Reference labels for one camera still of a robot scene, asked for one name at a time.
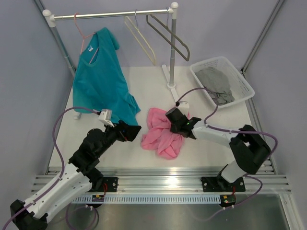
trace teal t-shirt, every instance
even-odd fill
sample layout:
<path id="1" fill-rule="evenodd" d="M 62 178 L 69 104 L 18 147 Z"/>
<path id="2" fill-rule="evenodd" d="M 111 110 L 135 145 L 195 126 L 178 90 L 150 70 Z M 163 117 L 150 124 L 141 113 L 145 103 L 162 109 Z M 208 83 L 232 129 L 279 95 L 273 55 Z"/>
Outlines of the teal t-shirt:
<path id="1" fill-rule="evenodd" d="M 116 55 L 117 49 L 119 44 L 107 28 L 93 35 L 79 58 L 72 85 L 72 103 L 74 107 L 81 106 L 97 111 L 110 109 L 113 123 L 122 120 L 135 126 L 138 125 L 135 115 L 140 109 L 129 93 Z"/>

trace pink cloth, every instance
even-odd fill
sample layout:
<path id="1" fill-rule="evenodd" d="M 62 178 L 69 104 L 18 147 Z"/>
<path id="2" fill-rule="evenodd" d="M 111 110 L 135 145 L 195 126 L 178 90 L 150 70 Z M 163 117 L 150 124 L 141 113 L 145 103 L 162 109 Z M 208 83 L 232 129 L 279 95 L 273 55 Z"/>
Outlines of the pink cloth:
<path id="1" fill-rule="evenodd" d="M 171 123 L 165 113 L 166 111 L 162 109 L 149 109 L 147 115 L 149 131 L 143 135 L 141 147 L 145 150 L 156 150 L 158 156 L 171 160 L 179 155 L 184 137 L 170 131 Z"/>

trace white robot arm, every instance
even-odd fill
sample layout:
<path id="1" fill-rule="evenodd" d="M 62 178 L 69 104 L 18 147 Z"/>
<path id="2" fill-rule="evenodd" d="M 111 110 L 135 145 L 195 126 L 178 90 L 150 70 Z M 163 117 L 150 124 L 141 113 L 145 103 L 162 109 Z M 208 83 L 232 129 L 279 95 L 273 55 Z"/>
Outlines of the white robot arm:
<path id="1" fill-rule="evenodd" d="M 141 127 L 129 126 L 123 121 L 113 124 L 111 113 L 103 110 L 99 114 L 105 131 L 90 130 L 57 176 L 24 202 L 15 200 L 11 204 L 11 215 L 16 216 L 13 223 L 19 230 L 45 230 L 54 216 L 75 198 L 88 191 L 104 192 L 103 184 L 107 184 L 109 191 L 118 181 L 117 177 L 104 177 L 95 166 L 99 157 L 117 140 L 133 141 Z"/>
<path id="2" fill-rule="evenodd" d="M 179 133 L 186 138 L 216 142 L 230 148 L 234 154 L 235 160 L 226 165 L 217 177 L 213 180 L 211 177 L 203 178 L 216 187 L 215 191 L 231 191 L 236 182 L 242 181 L 243 175 L 256 174 L 270 155 L 270 147 L 259 134 L 254 134 L 256 130 L 252 126 L 244 125 L 240 129 L 220 126 L 212 128 L 200 118 L 188 119 L 188 111 L 189 104 L 179 102 L 166 113 L 166 117 L 172 123 L 171 132 Z"/>

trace white laundry basket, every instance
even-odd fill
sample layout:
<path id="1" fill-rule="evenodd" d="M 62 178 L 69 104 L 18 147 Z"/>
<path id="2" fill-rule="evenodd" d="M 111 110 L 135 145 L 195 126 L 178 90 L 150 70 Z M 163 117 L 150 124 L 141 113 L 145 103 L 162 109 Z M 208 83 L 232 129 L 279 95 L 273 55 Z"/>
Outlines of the white laundry basket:
<path id="1" fill-rule="evenodd" d="M 233 66 L 233 64 L 231 64 L 231 62 L 225 57 L 214 57 L 208 60 L 197 62 L 190 66 L 190 71 L 192 72 L 197 84 L 200 87 L 203 87 L 203 85 L 198 79 L 198 77 L 195 75 L 195 73 L 208 67 L 214 67 L 219 71 L 222 71 L 228 77 L 230 90 L 235 99 L 233 102 L 219 105 L 220 109 L 238 104 L 255 95 L 255 91 L 250 86 L 250 84 L 245 80 L 242 74 L 240 74 L 240 72 Z M 216 103 L 212 100 L 207 91 L 203 90 L 203 93 L 208 97 L 211 104 L 216 107 Z"/>

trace pink hanger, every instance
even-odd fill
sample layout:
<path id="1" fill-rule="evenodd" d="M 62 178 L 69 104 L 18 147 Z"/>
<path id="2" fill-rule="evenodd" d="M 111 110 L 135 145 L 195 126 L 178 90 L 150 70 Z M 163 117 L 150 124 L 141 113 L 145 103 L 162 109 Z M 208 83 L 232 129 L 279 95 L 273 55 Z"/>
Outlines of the pink hanger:
<path id="1" fill-rule="evenodd" d="M 77 29 L 79 30 L 79 33 L 81 34 L 81 36 L 82 36 L 82 38 L 83 38 L 83 40 L 82 40 L 82 46 L 81 46 L 81 51 L 80 51 L 80 55 L 81 55 L 81 54 L 82 54 L 82 50 L 83 50 L 83 46 L 84 46 L 84 41 L 85 41 L 85 39 L 86 39 L 86 38 L 89 38 L 90 36 L 93 36 L 93 35 L 96 34 L 96 33 L 92 33 L 92 34 L 90 34 L 90 35 L 88 35 L 88 36 L 85 36 L 85 35 L 82 33 L 82 31 L 81 31 L 81 29 L 79 28 L 79 26 L 77 25 L 77 22 L 76 22 L 76 15 L 77 15 L 77 14 L 78 14 L 78 12 L 74 14 L 73 22 L 75 23 Z M 95 53 L 94 53 L 94 55 L 93 55 L 93 57 L 92 57 L 92 59 L 91 59 L 91 61 L 90 61 L 90 64 L 92 63 L 92 60 L 94 59 L 94 57 L 95 57 L 95 55 L 96 55 L 98 49 L 99 49 L 99 47 L 98 47 L 97 50 L 95 51 Z"/>

